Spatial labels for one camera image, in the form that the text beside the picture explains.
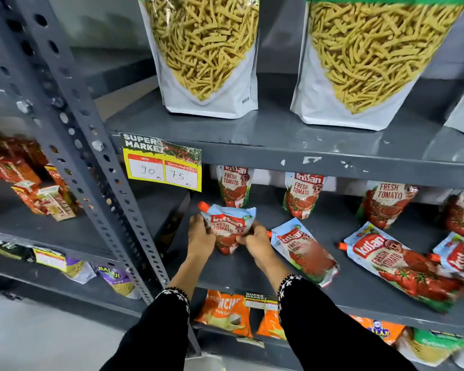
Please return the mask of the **person's left hand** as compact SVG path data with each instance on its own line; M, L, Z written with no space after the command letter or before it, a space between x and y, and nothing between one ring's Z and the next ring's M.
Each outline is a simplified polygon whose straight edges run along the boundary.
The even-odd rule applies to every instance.
M191 216L186 260L204 265L215 247L206 246L206 226L201 214Z

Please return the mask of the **person's right forearm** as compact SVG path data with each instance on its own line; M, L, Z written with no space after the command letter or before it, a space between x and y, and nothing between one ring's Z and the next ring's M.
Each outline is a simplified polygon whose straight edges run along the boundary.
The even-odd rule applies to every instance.
M276 256L255 263L277 292L280 325L304 371L418 371Z

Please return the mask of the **person's right hand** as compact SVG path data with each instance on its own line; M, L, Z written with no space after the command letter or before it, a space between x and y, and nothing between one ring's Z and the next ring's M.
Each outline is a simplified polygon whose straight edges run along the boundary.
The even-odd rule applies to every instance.
M252 234L252 245L246 246L246 248L253 257L255 264L261 271L266 272L276 258L268 231L260 222L254 220L247 234Z

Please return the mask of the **red ketchup spout pouch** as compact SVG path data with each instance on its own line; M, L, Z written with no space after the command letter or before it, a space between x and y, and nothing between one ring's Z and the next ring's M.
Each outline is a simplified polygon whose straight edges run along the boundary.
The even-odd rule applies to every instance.
M203 201L197 207L204 218L206 230L215 235L215 246L223 255L235 252L239 246L237 238L249 232L257 212L255 207L222 207L208 205Z

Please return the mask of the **small yellow price label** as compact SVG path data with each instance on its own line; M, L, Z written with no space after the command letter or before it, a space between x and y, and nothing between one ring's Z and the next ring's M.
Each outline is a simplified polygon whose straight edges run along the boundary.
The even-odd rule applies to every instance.
M31 249L34 253L36 263L55 268L63 273L67 272L67 260L63 253L37 247Z

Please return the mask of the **cluster of red juice cartons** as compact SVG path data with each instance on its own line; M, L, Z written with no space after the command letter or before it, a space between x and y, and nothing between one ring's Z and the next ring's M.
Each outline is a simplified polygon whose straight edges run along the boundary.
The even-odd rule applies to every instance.
M57 222L78 216L79 201L35 140L0 138L0 180L34 214Z

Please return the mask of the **green white snack packet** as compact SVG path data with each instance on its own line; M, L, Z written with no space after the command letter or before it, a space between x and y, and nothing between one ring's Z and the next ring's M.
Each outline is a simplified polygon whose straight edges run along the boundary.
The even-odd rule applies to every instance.
M464 349L464 336L406 327L394 347L411 362L437 367Z

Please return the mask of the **person's left forearm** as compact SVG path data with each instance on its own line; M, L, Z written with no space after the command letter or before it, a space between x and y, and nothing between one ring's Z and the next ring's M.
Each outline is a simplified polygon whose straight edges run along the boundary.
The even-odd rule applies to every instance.
M208 257L187 257L174 280L144 310L99 371L184 371L190 299Z

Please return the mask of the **small green yellow price tag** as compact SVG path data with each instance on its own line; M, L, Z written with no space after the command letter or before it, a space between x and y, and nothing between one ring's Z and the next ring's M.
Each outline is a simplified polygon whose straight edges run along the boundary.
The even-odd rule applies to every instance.
M244 297L244 305L258 310L277 311L278 298L276 295L247 292Z

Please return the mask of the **grey slotted metal shelf rack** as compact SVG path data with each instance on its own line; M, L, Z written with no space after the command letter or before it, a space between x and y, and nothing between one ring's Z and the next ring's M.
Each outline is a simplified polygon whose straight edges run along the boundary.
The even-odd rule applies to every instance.
M100 204L102 189L115 194L120 173L110 173L114 153L122 151L119 132L159 137L168 142L201 148L205 163L252 163L253 168L274 171L305 170L338 178L410 179L410 183L429 187L464 188L464 134L443 127L432 116L451 99L457 81L419 80L410 100L385 131L347 130L308 126L289 111L288 96L294 90L294 74L259 74L259 111L236 121L211 121L198 116L172 115L161 103L159 90L150 91L103 122L93 102L93 94L110 93L123 85L148 78L143 64L153 70L153 59L146 53L74 49L60 42L60 63L74 69L74 86L57 88L61 74L53 74L54 53L37 53L36 43L48 37L64 38L49 0L0 0L0 92L6 93L13 116L19 118L34 136L47 146L49 156L58 156L64 176L78 178L88 188L88 198ZM177 271L184 257L184 228L179 228L163 264L150 267L150 251L156 251L153 238L174 209L184 202L183 188L156 188L158 184L128 183L115 196L115 214L109 209L83 215L80 220L55 225L54 220L19 220L19 210L0 188L0 236L60 247L88 260L110 267L129 266L143 277L143 293L155 293L160 282L149 274L160 264L163 272ZM334 302L349 314L405 325L449 331L464 335L464 295L448 314L433 312L384 283L371 280L369 273L342 255L342 273L328 287ZM34 293L41 302L81 305L97 321L123 318L132 324L145 308L143 299L130 300L113 292L101 277L86 285L67 278L49 267L33 267L21 262L0 260L0 279L13 282L13 293Z

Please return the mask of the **orange blue snack packet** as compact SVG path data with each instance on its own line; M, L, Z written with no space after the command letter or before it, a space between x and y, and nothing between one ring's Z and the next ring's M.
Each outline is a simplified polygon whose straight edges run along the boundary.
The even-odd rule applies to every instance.
M368 329L372 333L376 334L386 344L393 345L397 339L401 336L405 327L402 324L395 324L385 321L378 321L371 318L363 318L359 316L350 315L355 321L357 321L362 327Z

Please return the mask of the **row of tomato sauce packs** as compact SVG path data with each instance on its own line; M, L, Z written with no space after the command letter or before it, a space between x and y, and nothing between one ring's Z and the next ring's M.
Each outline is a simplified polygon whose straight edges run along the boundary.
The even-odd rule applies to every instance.
M327 287L340 273L340 264L313 233L305 220L319 207L323 178L286 173L283 208L289 221L268 232L272 248L297 271L319 287ZM349 259L369 273L385 280L407 296L437 312L448 312L464 292L461 271L449 269L435 259L407 247L384 231L377 221L366 222L338 243Z

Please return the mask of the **yellow stick snack bag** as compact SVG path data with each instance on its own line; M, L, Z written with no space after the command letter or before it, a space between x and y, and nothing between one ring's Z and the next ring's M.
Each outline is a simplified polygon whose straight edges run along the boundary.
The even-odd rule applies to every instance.
M258 110L260 0L138 0L163 106L239 119Z
M291 112L384 130L464 11L464 0L306 0Z

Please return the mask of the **small pale shelf tag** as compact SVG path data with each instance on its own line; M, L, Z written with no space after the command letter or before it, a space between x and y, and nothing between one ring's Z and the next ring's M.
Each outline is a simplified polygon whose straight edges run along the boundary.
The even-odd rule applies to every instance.
M250 337L236 337L235 339L236 339L237 342L246 343L246 344L249 344L249 345L259 347L261 349L265 349L264 342L262 342L262 341L260 341L258 339L250 338Z

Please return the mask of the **dark snack packet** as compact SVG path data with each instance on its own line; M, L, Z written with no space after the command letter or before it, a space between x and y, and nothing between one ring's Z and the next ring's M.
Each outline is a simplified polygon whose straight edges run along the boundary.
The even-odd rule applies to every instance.
M31 248L3 240L0 240L0 255L18 261L36 262Z

